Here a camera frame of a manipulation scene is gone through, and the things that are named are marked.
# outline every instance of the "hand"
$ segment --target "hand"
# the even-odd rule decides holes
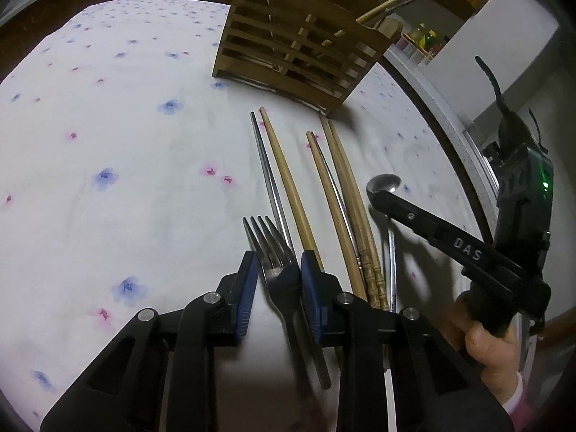
[[[455,350],[466,346],[468,353],[486,366],[482,381],[500,404],[504,404],[518,384],[518,340],[514,327],[508,327],[504,338],[492,336],[482,323],[470,316],[468,297],[468,292],[460,294],[438,328]]]

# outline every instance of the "tablecloth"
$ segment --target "tablecloth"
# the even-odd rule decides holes
[[[315,131],[331,165],[317,113],[211,77],[227,11],[90,6],[0,85],[0,389],[34,430],[139,309],[180,309],[237,270],[249,248],[242,217],[271,214],[249,117],[261,105],[325,269],[350,289],[305,137]],[[479,236],[439,142],[379,65],[334,119],[361,188],[396,173],[400,196]],[[399,228],[400,304],[435,316],[465,285],[460,267]],[[333,426],[338,369],[325,354],[334,386],[318,395]],[[260,283],[243,345],[217,350],[217,378],[222,431],[298,427],[284,334]]]

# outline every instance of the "silver screw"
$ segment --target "silver screw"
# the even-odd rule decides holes
[[[416,320],[420,316],[420,312],[414,307],[408,307],[402,310],[402,315],[404,315],[408,320]]]
[[[217,303],[220,301],[222,296],[218,293],[206,293],[204,294],[204,302],[206,303]]]
[[[154,310],[152,309],[142,309],[138,312],[138,320],[140,321],[150,321],[154,318]]]
[[[350,293],[340,293],[336,296],[336,300],[340,303],[349,304],[354,301],[354,296]]]

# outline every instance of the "metal spoon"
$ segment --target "metal spoon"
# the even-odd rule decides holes
[[[378,192],[387,191],[394,193],[400,186],[402,180],[394,174],[380,174],[379,176],[372,177],[366,185],[366,193],[368,196],[373,196]],[[388,217],[388,248],[390,250],[390,311],[397,313],[396,301],[396,244],[394,239],[394,230],[392,223]]]

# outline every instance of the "metal fork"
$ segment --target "metal fork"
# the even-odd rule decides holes
[[[250,222],[254,229],[252,231],[248,220],[244,217],[244,227],[260,259],[270,301],[276,308],[286,332],[305,430],[323,432],[327,430],[326,420],[310,385],[306,362],[296,334],[295,319],[302,310],[300,267],[294,252],[289,248],[276,226],[268,216],[265,216],[265,219],[266,223],[261,216],[258,216],[260,223],[258,226],[254,217],[251,217]]]

